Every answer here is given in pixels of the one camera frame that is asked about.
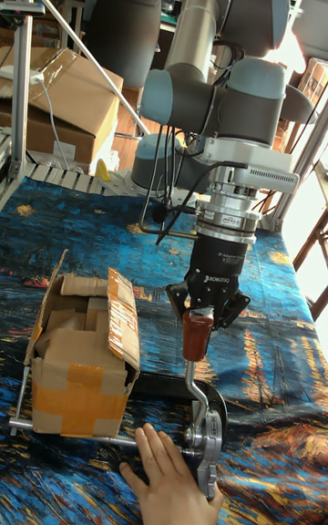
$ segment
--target metal pole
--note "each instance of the metal pole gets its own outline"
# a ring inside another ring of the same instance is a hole
[[[33,430],[33,423],[29,419],[20,419],[16,417],[11,417],[9,420],[9,426],[13,429],[21,430]],[[114,436],[114,437],[93,437],[88,438],[96,440],[96,442],[103,442],[104,444],[109,444],[110,446],[118,446],[119,448],[130,448],[132,450],[138,451],[138,446],[136,440],[128,436]],[[183,454],[184,457],[195,458],[197,457],[197,452],[189,448],[181,448],[177,446],[178,450]]]
[[[33,0],[16,1],[33,3]],[[24,23],[15,31],[12,160],[8,172],[9,179],[18,179],[24,175],[26,164],[27,102],[32,24],[33,17],[26,16]]]
[[[77,44],[77,46],[81,49],[82,53],[86,56],[86,58],[91,61],[91,63],[97,68],[99,73],[102,75],[102,77],[107,81],[107,83],[110,85],[112,91],[115,93],[116,96],[118,96],[118,99],[121,101],[123,106],[127,109],[129,114],[132,116],[132,118],[135,120],[136,124],[138,124],[139,128],[142,132],[145,134],[149,134],[149,130],[147,126],[143,123],[141,118],[136,114],[133,107],[129,105],[129,103],[126,101],[124,96],[122,96],[119,89],[116,87],[115,83],[110,79],[110,77],[107,75],[106,71],[102,68],[102,66],[99,65],[97,60],[93,57],[93,55],[89,52],[89,50],[86,48],[85,44],[82,43],[81,39],[77,36],[77,34],[73,31],[73,29],[69,26],[68,22],[65,20],[65,18],[58,13],[54,5],[49,0],[41,0],[43,4],[46,6],[46,8],[50,11],[50,13],[55,17],[55,19],[58,21],[58,23],[65,29],[67,34],[72,37],[73,41]]]
[[[201,427],[202,421],[206,415],[207,410],[209,409],[209,401],[208,398],[206,398],[204,392],[201,391],[201,389],[195,384],[195,371],[196,363],[193,361],[187,361],[186,386],[190,393],[193,394],[197,401],[200,402],[200,411],[197,414],[194,424],[196,427]]]
[[[326,101],[323,111],[316,121],[311,136],[309,137],[302,154],[295,164],[294,172],[300,175],[300,184],[307,175],[309,168],[313,163],[313,159],[322,146],[328,130],[328,100]],[[278,200],[274,211],[267,217],[262,219],[264,229],[269,229],[272,232],[279,232],[282,229],[282,222],[289,210],[292,200],[296,192],[291,195],[284,193]]]
[[[21,407],[22,407],[24,394],[25,394],[25,391],[26,391],[28,374],[29,374],[29,367],[25,366],[24,367],[24,374],[23,374],[23,381],[22,381],[22,384],[21,384],[21,388],[20,388],[20,392],[19,392],[19,398],[18,398],[18,403],[17,403],[17,408],[16,408],[16,412],[15,412],[15,417],[14,417],[15,421],[19,421],[19,414],[20,414],[20,410],[21,410]],[[10,436],[15,436],[16,433],[17,433],[17,427],[13,426],[11,428],[11,430],[10,430]]]

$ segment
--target finger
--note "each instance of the finger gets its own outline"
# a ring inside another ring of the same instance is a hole
[[[220,508],[222,507],[222,503],[223,503],[223,495],[221,491],[219,490],[217,483],[214,484],[214,491],[215,491],[214,499],[210,500],[209,505],[213,507],[217,511],[217,514],[219,515]]]
[[[142,427],[139,427],[136,430],[136,442],[138,444],[143,468],[145,469],[145,472],[149,478],[149,482],[151,484],[158,483],[162,477],[162,472],[152,453],[149,440]]]
[[[190,470],[185,463],[182,454],[180,453],[179,449],[174,444],[172,438],[169,436],[169,434],[166,434],[163,431],[159,432],[159,437],[163,443],[164,448],[166,449],[174,468],[177,470],[177,472],[181,476],[191,475]]]
[[[174,464],[170,459],[169,454],[155,428],[151,424],[145,424],[143,429],[148,438],[151,451],[159,465],[161,473],[167,475],[176,472]]]
[[[119,472],[123,479],[128,483],[129,487],[133,490],[138,500],[140,500],[147,492],[147,485],[133,472],[132,468],[126,463],[122,462],[119,465]]]

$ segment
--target cardboard box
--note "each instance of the cardboard box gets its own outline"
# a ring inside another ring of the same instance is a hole
[[[0,61],[6,49],[0,49]],[[5,64],[13,62],[12,51]],[[88,165],[117,121],[118,97],[87,59],[69,49],[34,47],[31,68],[45,75],[56,130],[67,158]],[[123,79],[105,71],[121,90]],[[11,125],[12,93],[13,82],[0,78],[0,126]],[[39,84],[30,86],[28,102],[27,149],[58,155],[46,95]]]
[[[7,47],[14,44],[15,31],[12,29],[3,29],[0,27],[0,47]],[[41,37],[33,33],[32,46],[41,46]]]
[[[313,105],[317,103],[328,82],[328,61],[312,57],[300,81],[301,90]]]
[[[25,364],[32,364],[33,430],[113,437],[139,372],[132,285],[110,268],[107,281],[57,276],[65,253],[26,349]],[[93,312],[86,330],[89,301]]]
[[[288,138],[292,133],[292,127],[293,122],[290,122],[289,120],[279,120],[273,141],[273,150],[284,152]]]

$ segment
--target blue tablecloth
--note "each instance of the blue tablecloth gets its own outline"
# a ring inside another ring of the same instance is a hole
[[[100,197],[25,180],[0,213],[0,522],[140,523],[118,474],[122,452],[90,440],[9,436],[26,343],[61,252],[63,272],[117,268],[137,297],[141,368],[183,376],[181,327],[165,285],[181,281],[192,242],[140,234],[141,200]],[[193,228],[183,216],[181,227]],[[198,378],[226,400],[229,432],[218,466],[219,524],[328,523],[328,367],[279,233],[258,232],[240,278],[251,305],[210,343]],[[31,417],[30,392],[23,416]],[[121,433],[151,421],[177,442],[188,409],[129,402]],[[126,456],[141,474],[137,456]]]

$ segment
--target black chair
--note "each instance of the black chair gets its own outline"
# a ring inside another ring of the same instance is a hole
[[[97,0],[86,44],[98,63],[143,88],[159,39],[161,0]]]

